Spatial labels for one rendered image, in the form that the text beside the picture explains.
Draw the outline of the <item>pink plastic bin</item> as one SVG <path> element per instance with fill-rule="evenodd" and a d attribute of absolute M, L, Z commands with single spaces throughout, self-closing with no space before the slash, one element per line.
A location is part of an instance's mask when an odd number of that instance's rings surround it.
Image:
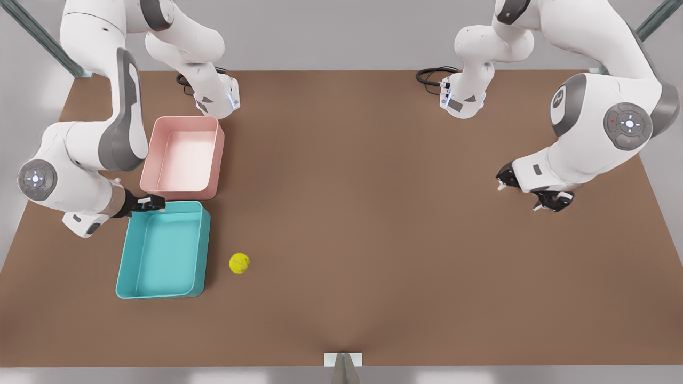
<path fill-rule="evenodd" d="M 166 200 L 217 194 L 225 135 L 212 116 L 163 116 L 152 129 L 140 188 Z"/>

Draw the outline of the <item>silver frame post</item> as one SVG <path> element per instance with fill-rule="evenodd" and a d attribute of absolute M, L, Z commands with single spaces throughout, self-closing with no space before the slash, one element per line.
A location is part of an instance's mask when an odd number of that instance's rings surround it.
<path fill-rule="evenodd" d="M 46 52 L 58 61 L 75 78 L 92 78 L 93 73 L 72 60 L 56 39 L 37 22 L 18 0 L 0 0 L 2 7 L 17 24 L 29 34 Z"/>
<path fill-rule="evenodd" d="M 332 368 L 331 384 L 362 384 L 357 372 L 362 366 L 362 353 L 324 353 L 324 367 Z"/>
<path fill-rule="evenodd" d="M 637 28 L 632 27 L 629 23 L 627 23 L 627 26 L 631 27 L 641 42 L 644 42 L 681 6 L 683 6 L 683 0 L 662 0 L 661 3 L 647 15 L 642 22 L 640 22 L 640 25 L 638 25 Z"/>

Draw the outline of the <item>teal plastic bin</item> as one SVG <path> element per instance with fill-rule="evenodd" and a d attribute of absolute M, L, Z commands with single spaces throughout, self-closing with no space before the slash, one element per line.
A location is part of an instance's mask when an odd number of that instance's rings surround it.
<path fill-rule="evenodd" d="M 120 299 L 192 298 L 202 294 L 211 216 L 195 200 L 129 219 L 115 292 Z"/>

